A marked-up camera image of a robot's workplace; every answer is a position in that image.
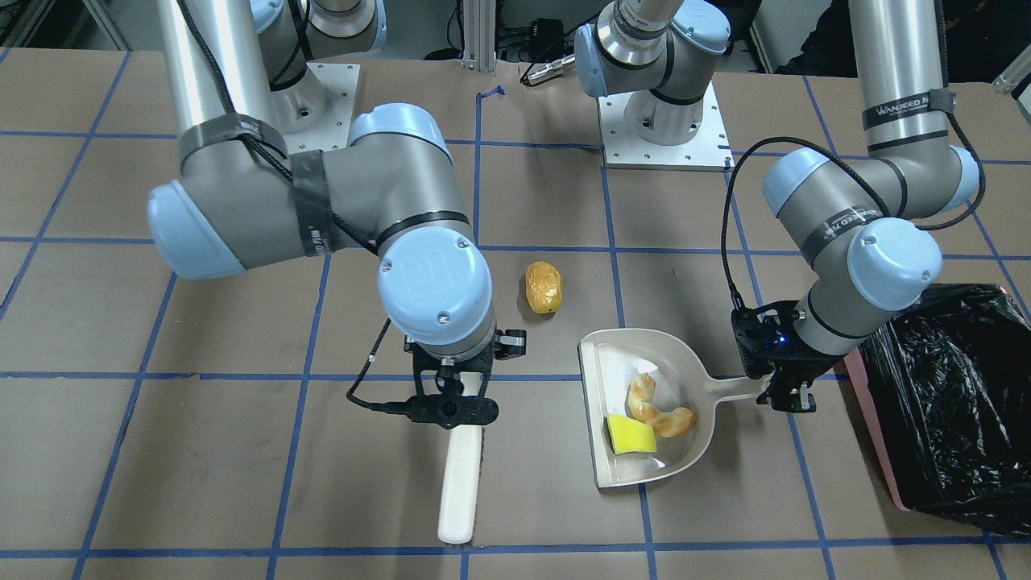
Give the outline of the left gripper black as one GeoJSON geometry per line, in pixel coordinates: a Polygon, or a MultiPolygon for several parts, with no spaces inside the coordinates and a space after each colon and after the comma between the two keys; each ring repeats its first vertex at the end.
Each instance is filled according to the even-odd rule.
{"type": "Polygon", "coordinates": [[[769,377],[756,404],[769,405],[773,410],[814,412],[811,383],[841,356],[824,354],[807,345],[794,328],[800,320],[801,313],[789,300],[754,309],[736,307],[731,312],[745,375],[750,379],[769,377]]]}

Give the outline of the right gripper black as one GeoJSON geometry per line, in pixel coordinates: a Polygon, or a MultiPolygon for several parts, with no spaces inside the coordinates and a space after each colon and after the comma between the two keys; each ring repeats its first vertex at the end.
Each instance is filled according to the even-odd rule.
{"type": "Polygon", "coordinates": [[[405,338],[404,349],[412,354],[415,395],[404,401],[403,415],[443,429],[494,422],[499,407],[487,397],[493,363],[526,355],[527,336],[525,329],[498,329],[489,345],[464,361],[436,359],[405,338]]]}

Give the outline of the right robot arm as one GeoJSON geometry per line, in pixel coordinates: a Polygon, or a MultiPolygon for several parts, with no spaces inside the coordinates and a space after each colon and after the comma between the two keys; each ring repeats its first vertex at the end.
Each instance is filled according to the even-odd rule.
{"type": "Polygon", "coordinates": [[[328,92],[303,55],[281,1],[159,1],[178,122],[180,179],[149,194],[159,253],[180,278],[203,280],[356,242],[379,258],[384,312],[408,340],[415,393],[367,410],[453,429],[489,425],[496,360],[526,352],[501,330],[492,274],[474,243],[453,156],[435,120],[387,103],[346,122],[339,147],[300,143],[330,125],[328,92]]]}

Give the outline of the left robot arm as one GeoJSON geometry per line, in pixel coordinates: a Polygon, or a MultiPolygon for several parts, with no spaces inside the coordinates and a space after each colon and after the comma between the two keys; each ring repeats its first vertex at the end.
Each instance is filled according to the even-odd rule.
{"type": "MultiPolygon", "coordinates": [[[[745,375],[769,378],[759,404],[811,412],[809,386],[942,270],[935,216],[975,201],[984,175],[958,131],[942,56],[938,1],[851,1],[849,19],[869,157],[846,162],[814,144],[774,163],[769,208],[817,275],[801,300],[749,309],[729,287],[745,375]]],[[[621,132],[653,146],[688,143],[727,48],[728,19],[704,1],[614,1],[574,36],[583,92],[628,94],[621,132]]]]}

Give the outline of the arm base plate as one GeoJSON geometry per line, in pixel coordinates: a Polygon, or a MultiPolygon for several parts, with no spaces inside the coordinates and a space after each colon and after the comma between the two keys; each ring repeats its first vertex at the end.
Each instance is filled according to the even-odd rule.
{"type": "Polygon", "coordinates": [[[350,144],[358,80],[358,64],[310,63],[297,84],[270,93],[269,124],[286,140],[288,153],[332,151],[350,144]]]}
{"type": "Polygon", "coordinates": [[[734,166],[712,84],[687,106],[644,89],[599,97],[597,104],[608,168],[721,172],[734,166]]]}

